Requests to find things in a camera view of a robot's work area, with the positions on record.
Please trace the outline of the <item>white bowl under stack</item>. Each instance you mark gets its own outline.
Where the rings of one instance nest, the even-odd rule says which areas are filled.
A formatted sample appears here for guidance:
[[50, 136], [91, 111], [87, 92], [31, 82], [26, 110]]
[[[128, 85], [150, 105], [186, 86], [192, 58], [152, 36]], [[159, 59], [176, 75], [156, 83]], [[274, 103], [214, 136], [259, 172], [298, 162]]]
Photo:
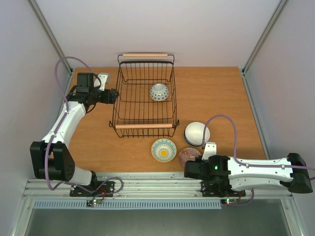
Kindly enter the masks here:
[[202, 145], [203, 131], [205, 124], [201, 122], [192, 122], [188, 124], [184, 130], [185, 141], [194, 147], [199, 147]]

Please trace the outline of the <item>right circuit board with leds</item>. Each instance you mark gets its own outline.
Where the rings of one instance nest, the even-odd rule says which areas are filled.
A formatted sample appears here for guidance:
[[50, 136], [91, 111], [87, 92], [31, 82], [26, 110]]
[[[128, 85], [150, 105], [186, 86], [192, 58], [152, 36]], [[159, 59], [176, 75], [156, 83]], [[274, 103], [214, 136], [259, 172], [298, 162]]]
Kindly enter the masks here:
[[227, 205], [235, 205], [238, 204], [239, 200], [238, 199], [221, 199], [221, 204], [223, 206], [227, 206]]

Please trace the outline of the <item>aluminium corner post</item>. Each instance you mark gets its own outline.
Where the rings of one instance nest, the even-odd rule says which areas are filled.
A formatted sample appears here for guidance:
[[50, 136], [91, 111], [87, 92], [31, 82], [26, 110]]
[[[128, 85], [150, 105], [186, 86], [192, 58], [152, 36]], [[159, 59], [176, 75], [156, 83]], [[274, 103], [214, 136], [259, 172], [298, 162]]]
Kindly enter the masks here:
[[46, 33], [46, 36], [48, 37], [49, 41], [51, 42], [54, 50], [56, 51], [58, 57], [61, 59], [65, 57], [56, 37], [54, 36], [42, 10], [39, 7], [39, 4], [36, 0], [27, 0], [28, 4], [30, 5], [31, 9], [33, 10], [37, 20], [41, 24], [44, 32]]
[[256, 56], [258, 55], [259, 51], [263, 47], [263, 44], [267, 40], [269, 34], [271, 33], [273, 27], [275, 26], [276, 22], [280, 18], [282, 12], [284, 11], [286, 5], [288, 4], [288, 0], [280, 0], [273, 11], [270, 19], [267, 22], [267, 25], [265, 26], [264, 30], [262, 31], [262, 34], [260, 35], [256, 45], [254, 46], [248, 60], [246, 61], [244, 67], [241, 69], [242, 75], [245, 76], [246, 73], [249, 71], [252, 63], [254, 62]]

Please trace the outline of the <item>circuit board with leds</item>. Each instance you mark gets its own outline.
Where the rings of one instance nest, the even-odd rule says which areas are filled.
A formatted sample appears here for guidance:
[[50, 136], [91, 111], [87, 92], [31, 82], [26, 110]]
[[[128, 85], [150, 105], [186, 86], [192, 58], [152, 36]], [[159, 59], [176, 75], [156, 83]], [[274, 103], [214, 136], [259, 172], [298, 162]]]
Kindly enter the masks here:
[[239, 200], [238, 199], [221, 199], [221, 204], [223, 206], [227, 206], [227, 205], [235, 205], [238, 204]]
[[94, 200], [87, 200], [86, 207], [95, 207], [102, 203], [102, 200], [94, 199]]

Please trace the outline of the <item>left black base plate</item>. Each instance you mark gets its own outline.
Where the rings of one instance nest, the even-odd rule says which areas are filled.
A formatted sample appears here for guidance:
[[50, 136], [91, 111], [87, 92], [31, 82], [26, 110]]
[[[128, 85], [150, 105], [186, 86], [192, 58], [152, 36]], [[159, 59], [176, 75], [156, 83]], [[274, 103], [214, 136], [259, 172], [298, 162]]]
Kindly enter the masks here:
[[99, 189], [97, 189], [102, 182], [98, 181], [95, 186], [76, 186], [70, 190], [71, 197], [94, 197], [96, 195], [103, 196], [106, 193], [106, 196], [112, 197], [115, 190], [115, 182], [107, 181]]

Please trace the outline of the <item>white bowl with brown diamonds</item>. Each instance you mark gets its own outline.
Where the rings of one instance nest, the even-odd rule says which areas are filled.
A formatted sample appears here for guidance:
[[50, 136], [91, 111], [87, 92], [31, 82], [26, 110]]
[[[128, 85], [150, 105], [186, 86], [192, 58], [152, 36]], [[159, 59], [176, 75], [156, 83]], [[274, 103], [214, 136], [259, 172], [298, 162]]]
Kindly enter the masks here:
[[169, 89], [163, 83], [156, 83], [150, 89], [150, 98], [154, 101], [161, 102], [168, 98]]

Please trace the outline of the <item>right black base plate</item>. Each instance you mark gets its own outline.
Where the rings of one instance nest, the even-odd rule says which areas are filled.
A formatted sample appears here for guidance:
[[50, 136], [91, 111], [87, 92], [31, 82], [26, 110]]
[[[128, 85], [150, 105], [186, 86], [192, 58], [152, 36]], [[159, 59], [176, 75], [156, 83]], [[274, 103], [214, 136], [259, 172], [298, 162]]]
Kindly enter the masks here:
[[245, 190], [235, 191], [232, 190], [230, 184], [222, 183], [213, 183], [210, 181], [202, 181], [201, 182], [201, 190], [203, 197], [245, 197]]

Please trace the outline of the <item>right aluminium corner post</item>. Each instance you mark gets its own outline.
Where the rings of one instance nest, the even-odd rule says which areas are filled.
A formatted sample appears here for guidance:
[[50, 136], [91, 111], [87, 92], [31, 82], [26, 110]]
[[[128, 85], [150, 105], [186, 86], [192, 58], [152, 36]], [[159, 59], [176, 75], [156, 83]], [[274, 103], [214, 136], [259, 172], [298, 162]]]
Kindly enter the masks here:
[[265, 26], [264, 30], [262, 31], [262, 34], [260, 35], [256, 45], [254, 46], [248, 60], [246, 61], [244, 67], [241, 69], [242, 75], [245, 76], [246, 73], [249, 71], [252, 63], [254, 62], [256, 56], [258, 55], [259, 51], [263, 47], [263, 44], [267, 40], [269, 34], [271, 33], [273, 27], [275, 26], [276, 22], [280, 18], [282, 12], [284, 11], [286, 5], [288, 4], [288, 0], [280, 0], [273, 11], [270, 19], [267, 22], [267, 25]]

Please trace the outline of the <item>teal yellow sun bowl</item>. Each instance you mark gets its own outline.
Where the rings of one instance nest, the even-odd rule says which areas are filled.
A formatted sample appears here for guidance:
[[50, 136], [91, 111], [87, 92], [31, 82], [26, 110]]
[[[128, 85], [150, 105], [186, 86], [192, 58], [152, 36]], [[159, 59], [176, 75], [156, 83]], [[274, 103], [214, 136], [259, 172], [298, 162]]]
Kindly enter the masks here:
[[177, 148], [170, 139], [161, 138], [152, 144], [151, 154], [155, 160], [166, 163], [176, 157]]

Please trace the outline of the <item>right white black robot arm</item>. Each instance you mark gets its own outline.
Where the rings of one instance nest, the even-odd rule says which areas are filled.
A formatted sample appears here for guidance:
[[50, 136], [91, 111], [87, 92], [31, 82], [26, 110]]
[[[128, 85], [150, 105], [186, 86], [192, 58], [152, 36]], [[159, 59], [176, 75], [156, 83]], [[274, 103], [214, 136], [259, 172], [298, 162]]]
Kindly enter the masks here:
[[306, 162], [297, 153], [274, 160], [246, 160], [213, 155], [187, 161], [184, 176], [201, 181], [204, 197], [244, 197], [245, 190], [279, 188], [291, 193], [313, 192]]

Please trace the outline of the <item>red patterned bowl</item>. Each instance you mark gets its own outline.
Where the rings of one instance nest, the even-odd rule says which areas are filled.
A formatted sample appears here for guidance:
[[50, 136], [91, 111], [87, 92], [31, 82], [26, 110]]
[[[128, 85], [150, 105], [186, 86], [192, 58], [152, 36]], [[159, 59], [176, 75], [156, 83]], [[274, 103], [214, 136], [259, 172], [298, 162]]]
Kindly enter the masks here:
[[200, 155], [200, 151], [193, 147], [184, 148], [179, 152], [180, 165], [184, 168], [187, 161], [195, 161]]

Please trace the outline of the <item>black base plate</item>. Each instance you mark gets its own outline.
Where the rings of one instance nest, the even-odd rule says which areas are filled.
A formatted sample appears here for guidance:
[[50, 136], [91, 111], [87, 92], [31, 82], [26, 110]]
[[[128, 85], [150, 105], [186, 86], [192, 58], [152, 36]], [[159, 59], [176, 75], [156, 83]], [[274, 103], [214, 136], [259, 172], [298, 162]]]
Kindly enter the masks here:
[[232, 190], [230, 184], [222, 183], [213, 183], [210, 181], [202, 181], [201, 182], [201, 190], [203, 197], [245, 197], [245, 190], [235, 191]]
[[106, 193], [106, 196], [112, 197], [115, 190], [115, 182], [107, 181], [99, 189], [97, 189], [102, 182], [98, 181], [95, 186], [76, 186], [70, 190], [71, 197], [94, 197], [96, 195], [103, 196]]

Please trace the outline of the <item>left circuit board with leds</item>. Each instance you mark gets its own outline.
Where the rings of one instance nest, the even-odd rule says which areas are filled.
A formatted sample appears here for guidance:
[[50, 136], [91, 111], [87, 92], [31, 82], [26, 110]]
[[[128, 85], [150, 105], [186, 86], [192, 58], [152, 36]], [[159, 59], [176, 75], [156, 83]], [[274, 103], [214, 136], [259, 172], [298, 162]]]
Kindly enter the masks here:
[[94, 200], [87, 200], [86, 207], [95, 207], [102, 203], [102, 200], [94, 199]]

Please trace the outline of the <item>left aluminium corner post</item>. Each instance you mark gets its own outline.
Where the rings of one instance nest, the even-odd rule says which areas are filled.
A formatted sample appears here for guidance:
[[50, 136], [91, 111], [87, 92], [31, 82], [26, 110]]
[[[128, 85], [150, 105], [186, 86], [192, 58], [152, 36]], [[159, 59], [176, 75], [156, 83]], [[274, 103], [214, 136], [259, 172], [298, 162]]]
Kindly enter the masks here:
[[61, 59], [65, 57], [56, 37], [54, 36], [42, 10], [39, 7], [39, 4], [36, 0], [27, 0], [28, 4], [30, 5], [31, 9], [33, 10], [37, 20], [41, 24], [44, 32], [46, 33], [46, 36], [48, 37], [49, 41], [51, 42], [54, 50], [56, 51], [58, 57]]

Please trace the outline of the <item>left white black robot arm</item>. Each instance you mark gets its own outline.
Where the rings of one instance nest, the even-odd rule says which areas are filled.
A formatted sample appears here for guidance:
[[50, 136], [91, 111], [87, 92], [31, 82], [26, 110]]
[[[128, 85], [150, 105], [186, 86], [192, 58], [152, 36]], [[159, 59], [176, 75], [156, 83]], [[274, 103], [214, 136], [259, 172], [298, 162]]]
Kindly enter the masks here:
[[52, 180], [60, 184], [77, 186], [88, 196], [95, 195], [102, 187], [95, 172], [75, 165], [68, 150], [70, 140], [80, 120], [92, 111], [97, 103], [114, 104], [119, 93], [116, 89], [106, 89], [109, 82], [107, 73], [78, 73], [77, 84], [68, 95], [63, 109], [49, 133], [30, 146], [34, 175], [44, 179], [51, 190]]

